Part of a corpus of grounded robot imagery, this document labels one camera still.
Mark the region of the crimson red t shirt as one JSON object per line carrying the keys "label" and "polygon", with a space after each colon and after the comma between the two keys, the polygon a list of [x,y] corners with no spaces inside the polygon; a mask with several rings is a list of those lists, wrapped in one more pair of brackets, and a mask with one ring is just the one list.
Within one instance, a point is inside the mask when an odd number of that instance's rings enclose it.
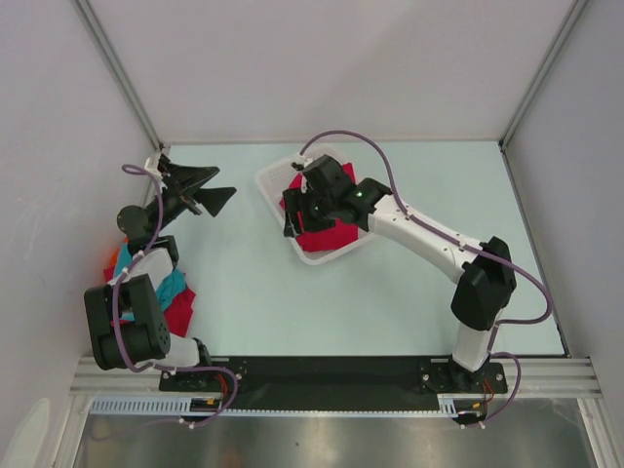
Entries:
{"label": "crimson red t shirt", "polygon": [[[355,182],[353,165],[346,163],[342,165],[343,170]],[[289,189],[299,189],[302,183],[302,175],[296,175],[289,185]],[[344,248],[359,239],[357,226],[348,225],[340,220],[335,222],[335,226],[320,232],[303,232],[295,238],[295,241],[306,253],[318,253],[324,251],[335,251]]]}

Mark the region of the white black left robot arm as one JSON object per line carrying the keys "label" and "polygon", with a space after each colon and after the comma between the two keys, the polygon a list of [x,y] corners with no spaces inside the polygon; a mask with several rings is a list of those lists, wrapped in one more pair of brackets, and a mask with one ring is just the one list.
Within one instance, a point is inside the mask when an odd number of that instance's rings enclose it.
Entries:
{"label": "white black left robot arm", "polygon": [[129,205],[117,214],[130,259],[108,282],[84,293],[95,361],[104,371],[181,371],[192,388],[205,389],[215,378],[206,345],[172,333],[159,298],[179,260],[175,238],[161,231],[185,212],[218,215],[236,190],[207,187],[218,174],[217,167],[182,166],[165,155],[148,159],[142,167],[127,164],[122,170],[148,177],[154,197],[145,206]]}

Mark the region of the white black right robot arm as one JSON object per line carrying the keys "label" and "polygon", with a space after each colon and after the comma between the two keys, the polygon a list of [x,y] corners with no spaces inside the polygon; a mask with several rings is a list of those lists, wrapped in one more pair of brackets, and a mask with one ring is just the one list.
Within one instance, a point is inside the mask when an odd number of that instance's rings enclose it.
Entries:
{"label": "white black right robot arm", "polygon": [[450,310],[459,323],[449,378],[461,391],[485,379],[496,320],[517,280],[508,245],[497,237],[478,242],[410,209],[395,190],[373,178],[354,182],[332,156],[298,157],[301,177],[284,190],[284,234],[298,238],[337,223],[389,239],[438,268],[455,285]]}

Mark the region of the orange folded t shirt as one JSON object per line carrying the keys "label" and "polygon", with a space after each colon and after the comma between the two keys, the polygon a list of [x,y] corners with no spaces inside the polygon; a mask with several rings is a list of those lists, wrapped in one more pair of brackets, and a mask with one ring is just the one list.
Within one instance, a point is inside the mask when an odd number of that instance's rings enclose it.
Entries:
{"label": "orange folded t shirt", "polygon": [[105,266],[106,269],[114,268],[116,266],[121,248],[127,244],[127,241],[128,239],[124,238],[122,242],[119,244],[119,246],[115,248],[115,250],[109,256],[109,259],[107,260],[107,263]]}

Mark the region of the teal folded t shirt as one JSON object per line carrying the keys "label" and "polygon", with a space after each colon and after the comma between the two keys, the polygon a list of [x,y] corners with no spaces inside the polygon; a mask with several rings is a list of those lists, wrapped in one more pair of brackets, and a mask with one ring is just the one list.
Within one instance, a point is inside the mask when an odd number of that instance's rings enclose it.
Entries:
{"label": "teal folded t shirt", "polygon": [[186,289],[185,277],[174,267],[173,260],[165,248],[150,251],[133,267],[133,261],[127,244],[123,244],[118,252],[113,270],[113,278],[108,282],[113,286],[119,276],[128,270],[130,278],[146,274],[151,282],[152,290],[156,293],[161,309],[165,311],[171,306],[174,299]]}

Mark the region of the red folded t shirt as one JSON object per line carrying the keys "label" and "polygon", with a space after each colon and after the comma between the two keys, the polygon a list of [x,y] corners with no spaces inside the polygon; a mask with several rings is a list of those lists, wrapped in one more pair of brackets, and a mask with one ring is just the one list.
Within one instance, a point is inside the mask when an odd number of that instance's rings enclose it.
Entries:
{"label": "red folded t shirt", "polygon": [[174,295],[158,290],[156,297],[159,303],[156,319],[162,319],[171,334],[187,337],[194,313],[193,303],[196,293],[185,287]]}

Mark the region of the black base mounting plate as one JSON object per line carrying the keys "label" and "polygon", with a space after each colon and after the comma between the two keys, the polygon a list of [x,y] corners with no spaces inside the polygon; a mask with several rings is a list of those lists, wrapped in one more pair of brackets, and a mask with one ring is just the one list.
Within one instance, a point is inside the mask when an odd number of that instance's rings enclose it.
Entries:
{"label": "black base mounting plate", "polygon": [[235,374],[234,410],[436,410],[440,395],[503,396],[499,363],[474,373],[449,357],[228,357],[214,364]]}

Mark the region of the aluminium frame rail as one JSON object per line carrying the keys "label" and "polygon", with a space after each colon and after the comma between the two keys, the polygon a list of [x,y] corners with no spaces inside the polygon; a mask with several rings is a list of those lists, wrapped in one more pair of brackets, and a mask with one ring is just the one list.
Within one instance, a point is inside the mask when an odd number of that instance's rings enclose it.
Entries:
{"label": "aluminium frame rail", "polygon": [[[503,366],[507,382],[520,382],[517,396],[527,398],[600,399],[603,391],[588,358],[509,358],[497,361]],[[156,396],[160,373],[148,370],[101,370],[94,359],[79,360],[69,387],[71,396]]]}

